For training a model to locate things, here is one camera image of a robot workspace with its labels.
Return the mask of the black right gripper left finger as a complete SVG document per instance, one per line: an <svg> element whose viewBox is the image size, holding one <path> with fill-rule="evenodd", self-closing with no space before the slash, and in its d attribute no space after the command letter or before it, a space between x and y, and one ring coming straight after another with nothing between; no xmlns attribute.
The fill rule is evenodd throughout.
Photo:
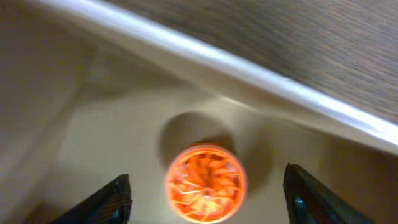
<svg viewBox="0 0 398 224"><path fill-rule="evenodd" d="M122 174L50 224L127 224L131 207L129 175Z"/></svg>

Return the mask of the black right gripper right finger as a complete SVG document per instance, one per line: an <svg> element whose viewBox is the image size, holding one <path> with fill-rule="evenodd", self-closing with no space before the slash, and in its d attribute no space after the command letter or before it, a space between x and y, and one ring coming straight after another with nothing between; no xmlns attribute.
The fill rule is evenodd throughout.
<svg viewBox="0 0 398 224"><path fill-rule="evenodd" d="M303 167L287 164L283 181L290 224L372 224Z"/></svg>

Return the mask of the orange round disc toy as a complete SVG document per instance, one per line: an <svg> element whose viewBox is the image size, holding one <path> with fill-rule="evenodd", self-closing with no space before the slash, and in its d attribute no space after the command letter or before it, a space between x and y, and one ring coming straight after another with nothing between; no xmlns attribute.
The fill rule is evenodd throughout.
<svg viewBox="0 0 398 224"><path fill-rule="evenodd" d="M177 215L192 223L219 223L243 204L248 178L240 160L215 144L181 152L165 175L165 195Z"/></svg>

